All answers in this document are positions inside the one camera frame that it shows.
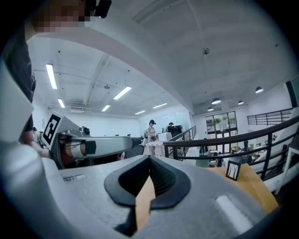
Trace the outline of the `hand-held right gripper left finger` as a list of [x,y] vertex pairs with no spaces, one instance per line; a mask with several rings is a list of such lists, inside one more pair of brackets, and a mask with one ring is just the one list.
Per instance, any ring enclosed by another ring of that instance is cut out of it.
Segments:
[[51,160],[35,159],[38,179],[35,231],[44,239],[148,239],[136,231],[134,207],[116,204],[104,182],[120,169],[141,165],[145,156],[86,168],[58,170]]

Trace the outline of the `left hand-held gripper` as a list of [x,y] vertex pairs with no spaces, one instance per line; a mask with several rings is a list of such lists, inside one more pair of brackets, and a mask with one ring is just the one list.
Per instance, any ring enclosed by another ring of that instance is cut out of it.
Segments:
[[87,127],[80,127],[67,117],[52,113],[42,136],[43,142],[49,149],[50,158],[58,169],[66,169],[61,162],[60,140],[83,141],[86,158],[78,161],[70,168],[88,167],[94,165],[93,159],[126,152],[133,148],[134,141],[128,136],[90,137]]

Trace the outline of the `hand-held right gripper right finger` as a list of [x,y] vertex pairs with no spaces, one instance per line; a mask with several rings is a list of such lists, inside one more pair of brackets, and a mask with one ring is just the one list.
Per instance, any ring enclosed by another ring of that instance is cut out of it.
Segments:
[[183,171],[191,181],[191,188],[174,208],[151,211],[137,238],[231,239],[267,215],[259,202],[232,180],[205,168],[160,159]]

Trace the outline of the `person's left hand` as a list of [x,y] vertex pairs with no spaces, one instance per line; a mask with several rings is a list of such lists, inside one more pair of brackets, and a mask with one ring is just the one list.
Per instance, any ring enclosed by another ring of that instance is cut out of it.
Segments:
[[85,143],[83,141],[60,140],[61,162],[65,167],[86,158]]

